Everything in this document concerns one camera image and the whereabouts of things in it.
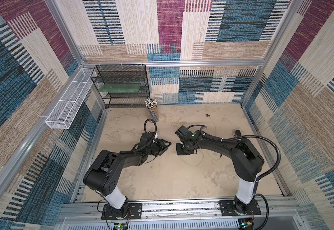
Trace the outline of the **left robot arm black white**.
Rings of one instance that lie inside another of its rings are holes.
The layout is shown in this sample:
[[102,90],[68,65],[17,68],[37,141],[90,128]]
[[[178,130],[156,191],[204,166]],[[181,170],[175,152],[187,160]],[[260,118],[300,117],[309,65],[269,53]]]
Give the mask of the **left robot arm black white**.
[[100,152],[84,175],[83,183],[107,202],[102,211],[103,220],[125,219],[131,216],[129,200],[117,186],[122,170],[148,163],[150,155],[154,157],[162,155],[171,144],[164,139],[156,139],[140,151]]

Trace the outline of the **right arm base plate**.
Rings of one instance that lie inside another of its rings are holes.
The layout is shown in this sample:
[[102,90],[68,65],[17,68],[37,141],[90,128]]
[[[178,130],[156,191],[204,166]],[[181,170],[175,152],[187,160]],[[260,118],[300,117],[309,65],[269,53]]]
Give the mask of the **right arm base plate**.
[[262,212],[258,202],[253,199],[249,204],[244,204],[239,200],[221,200],[216,206],[222,216],[246,216],[261,215]]

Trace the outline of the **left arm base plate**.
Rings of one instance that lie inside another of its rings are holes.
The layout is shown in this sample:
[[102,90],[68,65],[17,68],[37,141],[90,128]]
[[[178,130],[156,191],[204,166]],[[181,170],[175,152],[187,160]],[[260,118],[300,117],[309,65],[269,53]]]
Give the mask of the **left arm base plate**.
[[102,220],[127,220],[141,219],[143,205],[142,203],[130,203],[124,205],[121,209],[115,209],[110,205],[105,205],[102,211]]

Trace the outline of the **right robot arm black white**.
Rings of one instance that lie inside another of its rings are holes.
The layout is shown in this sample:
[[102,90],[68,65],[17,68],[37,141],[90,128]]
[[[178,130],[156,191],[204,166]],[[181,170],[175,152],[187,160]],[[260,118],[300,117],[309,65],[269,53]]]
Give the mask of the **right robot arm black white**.
[[238,215],[246,215],[254,205],[258,177],[264,164],[264,159],[251,141],[239,137],[224,140],[199,130],[191,132],[183,126],[175,134],[180,139],[180,143],[176,144],[177,155],[191,155],[199,149],[205,149],[232,160],[239,177],[234,210]]

